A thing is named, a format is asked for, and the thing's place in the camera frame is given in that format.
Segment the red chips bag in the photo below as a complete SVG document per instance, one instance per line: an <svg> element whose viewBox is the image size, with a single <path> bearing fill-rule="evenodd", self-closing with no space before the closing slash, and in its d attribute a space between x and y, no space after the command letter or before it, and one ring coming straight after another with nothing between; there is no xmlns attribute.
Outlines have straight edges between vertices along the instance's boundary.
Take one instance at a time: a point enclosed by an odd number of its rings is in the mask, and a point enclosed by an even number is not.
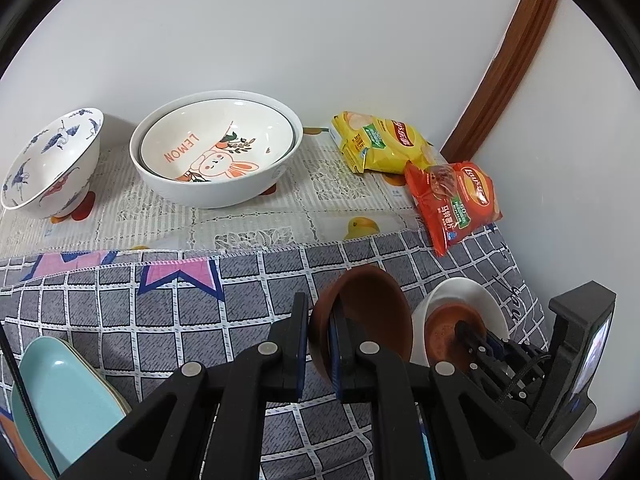
<svg viewBox="0 0 640 480"><path fill-rule="evenodd" d="M474 162L426 169L408 162L404 175L439 257L473 231L502 218L494 182Z"/></svg>

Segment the blue crane pattern bowl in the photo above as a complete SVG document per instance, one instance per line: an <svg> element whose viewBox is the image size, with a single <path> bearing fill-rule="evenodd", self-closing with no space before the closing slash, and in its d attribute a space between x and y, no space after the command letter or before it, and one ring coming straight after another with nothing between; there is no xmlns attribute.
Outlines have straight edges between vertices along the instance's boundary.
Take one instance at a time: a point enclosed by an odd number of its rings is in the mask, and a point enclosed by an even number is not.
<svg viewBox="0 0 640 480"><path fill-rule="evenodd" d="M103 122L97 108L78 108L35 134L3 180L2 207L35 219L71 214L89 191Z"/></svg>

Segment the yellow chips bag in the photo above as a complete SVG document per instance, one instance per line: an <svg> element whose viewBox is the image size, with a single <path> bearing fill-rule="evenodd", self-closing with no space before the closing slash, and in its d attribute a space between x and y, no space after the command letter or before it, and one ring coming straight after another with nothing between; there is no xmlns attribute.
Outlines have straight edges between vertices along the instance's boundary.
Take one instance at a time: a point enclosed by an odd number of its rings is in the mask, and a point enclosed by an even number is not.
<svg viewBox="0 0 640 480"><path fill-rule="evenodd" d="M399 120L341 112L329 133L354 174L403 174L408 162L421 169L446 162L418 130Z"/></svg>

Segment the large white ceramic bowl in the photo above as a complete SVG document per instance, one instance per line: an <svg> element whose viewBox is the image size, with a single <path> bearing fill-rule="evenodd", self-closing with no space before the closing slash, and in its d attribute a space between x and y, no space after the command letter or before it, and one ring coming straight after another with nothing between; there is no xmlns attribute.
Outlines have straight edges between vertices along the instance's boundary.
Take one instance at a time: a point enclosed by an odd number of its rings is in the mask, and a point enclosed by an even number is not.
<svg viewBox="0 0 640 480"><path fill-rule="evenodd" d="M129 155L159 196L194 208L224 208L262 194L288 169L303 125L263 94L212 90L183 96L134 129Z"/></svg>

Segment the pink square plate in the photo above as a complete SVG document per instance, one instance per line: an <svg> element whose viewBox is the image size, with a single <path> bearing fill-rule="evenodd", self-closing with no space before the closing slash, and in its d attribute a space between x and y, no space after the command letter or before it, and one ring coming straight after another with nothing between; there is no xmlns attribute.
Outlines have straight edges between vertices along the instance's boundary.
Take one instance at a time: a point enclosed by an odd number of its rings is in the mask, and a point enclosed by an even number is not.
<svg viewBox="0 0 640 480"><path fill-rule="evenodd" d="M42 470L26 450L25 445L17 432L14 421L4 413L1 414L0 419L1 437L6 441L6 444L9 445L11 452L25 469L26 474L28 474L32 479L49 480L49 476Z"/></svg>

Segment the teal square plate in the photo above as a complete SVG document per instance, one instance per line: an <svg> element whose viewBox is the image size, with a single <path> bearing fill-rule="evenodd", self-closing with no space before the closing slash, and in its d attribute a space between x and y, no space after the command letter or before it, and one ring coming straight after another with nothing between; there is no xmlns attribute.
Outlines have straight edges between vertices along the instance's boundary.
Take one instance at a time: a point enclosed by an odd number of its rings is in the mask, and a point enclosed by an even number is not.
<svg viewBox="0 0 640 480"><path fill-rule="evenodd" d="M20 373L58 471L130 412L127 401L64 340L34 339L22 357Z"/></svg>

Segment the brown wooden door frame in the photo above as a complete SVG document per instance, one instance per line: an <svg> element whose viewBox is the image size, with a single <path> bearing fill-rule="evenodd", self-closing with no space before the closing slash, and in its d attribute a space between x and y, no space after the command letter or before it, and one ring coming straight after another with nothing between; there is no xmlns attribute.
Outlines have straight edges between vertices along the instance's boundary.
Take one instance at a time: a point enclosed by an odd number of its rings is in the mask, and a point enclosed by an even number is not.
<svg viewBox="0 0 640 480"><path fill-rule="evenodd" d="M497 125L546 36L559 0L520 0L502 43L442 147L450 162L471 159Z"/></svg>

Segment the white lace table cover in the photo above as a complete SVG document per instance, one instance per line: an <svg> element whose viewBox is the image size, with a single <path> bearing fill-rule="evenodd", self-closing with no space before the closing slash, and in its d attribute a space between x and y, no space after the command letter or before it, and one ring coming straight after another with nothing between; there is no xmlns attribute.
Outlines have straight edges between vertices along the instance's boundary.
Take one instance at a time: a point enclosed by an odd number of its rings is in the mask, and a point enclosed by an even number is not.
<svg viewBox="0 0 640 480"><path fill-rule="evenodd" d="M225 252L422 226L401 177L356 176L326 132L304 137L273 191L228 208L196 209L163 200L139 178L126 146L101 153L91 189L96 202L85 220L52 223L2 214L2 257L136 247Z"/></svg>

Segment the grey checked star cloth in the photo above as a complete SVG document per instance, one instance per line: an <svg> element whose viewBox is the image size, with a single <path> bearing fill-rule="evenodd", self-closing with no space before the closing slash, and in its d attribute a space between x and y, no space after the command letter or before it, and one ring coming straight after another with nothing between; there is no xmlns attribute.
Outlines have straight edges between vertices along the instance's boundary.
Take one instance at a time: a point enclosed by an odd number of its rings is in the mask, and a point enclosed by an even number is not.
<svg viewBox="0 0 640 480"><path fill-rule="evenodd" d="M416 307L442 281L469 278L498 302L510 336L548 344L544 312L494 226L447 255L422 231L328 244L238 250L49 252L1 261L1 322L14 360L49 336L66 341L134 408L178 366L232 361L286 318L299 292L322 288L355 266L390 274ZM58 467L39 422L31 424L14 374L1 372L1 414L50 476Z"/></svg>

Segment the brown small bowl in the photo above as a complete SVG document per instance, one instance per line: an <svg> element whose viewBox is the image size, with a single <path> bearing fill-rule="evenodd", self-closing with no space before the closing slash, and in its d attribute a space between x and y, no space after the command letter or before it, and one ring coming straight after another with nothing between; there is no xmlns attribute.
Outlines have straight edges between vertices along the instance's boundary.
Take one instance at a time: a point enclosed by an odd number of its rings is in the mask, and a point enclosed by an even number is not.
<svg viewBox="0 0 640 480"><path fill-rule="evenodd" d="M410 360L413 329L404 292L378 266L355 266L322 288L311 312L309 351L314 367L326 382L331 382L329 319L337 302L345 318L362 326L374 342L395 351L405 362Z"/></svg>
<svg viewBox="0 0 640 480"><path fill-rule="evenodd" d="M458 341L456 325L465 322L472 333L485 337L486 327L477 310L462 302L445 302L427 315L424 327L427 361L435 365L440 361L454 364L458 370L467 372L472 362L469 350Z"/></svg>

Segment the lemon rabbit print bowl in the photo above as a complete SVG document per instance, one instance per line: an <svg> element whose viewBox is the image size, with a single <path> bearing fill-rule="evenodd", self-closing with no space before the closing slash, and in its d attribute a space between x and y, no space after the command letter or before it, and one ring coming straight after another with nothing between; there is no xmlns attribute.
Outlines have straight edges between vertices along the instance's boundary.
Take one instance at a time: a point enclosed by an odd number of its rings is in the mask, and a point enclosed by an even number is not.
<svg viewBox="0 0 640 480"><path fill-rule="evenodd" d="M225 181L272 166L294 144L294 129L274 108L212 99L165 114L142 136L142 165L162 178Z"/></svg>

